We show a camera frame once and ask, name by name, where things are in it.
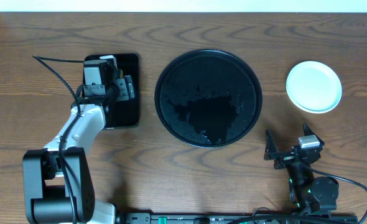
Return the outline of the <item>light blue plate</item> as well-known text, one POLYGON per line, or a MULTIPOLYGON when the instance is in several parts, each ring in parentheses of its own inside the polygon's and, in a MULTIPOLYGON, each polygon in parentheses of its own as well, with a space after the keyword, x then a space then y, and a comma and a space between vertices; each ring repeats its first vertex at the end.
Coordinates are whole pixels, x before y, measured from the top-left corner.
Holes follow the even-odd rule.
POLYGON ((338 75, 327 65, 304 61, 295 65, 286 80, 286 92, 291 95, 342 96, 338 75))
POLYGON ((339 96, 291 95, 289 99, 299 109, 308 113, 321 114, 334 109, 340 102, 339 96))

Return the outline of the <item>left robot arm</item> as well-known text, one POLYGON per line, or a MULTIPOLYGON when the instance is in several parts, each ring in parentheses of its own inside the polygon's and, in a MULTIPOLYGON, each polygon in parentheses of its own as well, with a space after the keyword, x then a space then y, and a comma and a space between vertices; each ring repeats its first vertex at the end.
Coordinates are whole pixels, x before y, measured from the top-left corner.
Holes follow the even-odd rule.
POLYGON ((135 94, 129 75, 83 83, 72 94, 71 114, 61 131, 22 158, 29 223, 116 223, 116 207, 95 197, 86 155, 99 132, 118 118, 121 103, 135 94))

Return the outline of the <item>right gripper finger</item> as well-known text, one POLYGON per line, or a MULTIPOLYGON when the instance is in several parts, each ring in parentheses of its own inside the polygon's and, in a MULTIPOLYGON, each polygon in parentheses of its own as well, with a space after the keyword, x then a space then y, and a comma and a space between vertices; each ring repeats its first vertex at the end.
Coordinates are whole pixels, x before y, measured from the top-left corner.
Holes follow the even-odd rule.
POLYGON ((307 123, 304 123, 302 125, 304 136, 316 136, 316 134, 311 130, 311 128, 307 125, 307 123))
POLYGON ((277 147, 273 140, 270 130, 266 130, 266 148, 265 153, 277 153, 277 147))

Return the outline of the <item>light blue plate back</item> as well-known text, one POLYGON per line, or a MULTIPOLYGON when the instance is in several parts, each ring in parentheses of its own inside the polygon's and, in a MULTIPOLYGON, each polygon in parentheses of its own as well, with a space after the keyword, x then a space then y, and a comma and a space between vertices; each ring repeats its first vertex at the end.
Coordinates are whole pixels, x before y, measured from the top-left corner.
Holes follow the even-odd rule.
POLYGON ((338 75, 327 65, 304 61, 295 65, 286 80, 286 92, 291 95, 342 96, 338 75))

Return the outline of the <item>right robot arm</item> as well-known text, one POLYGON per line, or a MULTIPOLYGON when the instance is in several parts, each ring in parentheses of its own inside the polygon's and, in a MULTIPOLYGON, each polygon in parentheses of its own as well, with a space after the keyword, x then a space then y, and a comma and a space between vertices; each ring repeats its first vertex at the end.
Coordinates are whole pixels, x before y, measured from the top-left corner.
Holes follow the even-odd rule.
POLYGON ((274 169, 289 175, 290 201, 305 215, 326 215, 337 209, 339 183, 333 177, 314 176, 310 165, 321 158, 325 143, 308 127, 290 151, 279 152, 269 130, 266 131, 265 161, 274 161, 274 169))

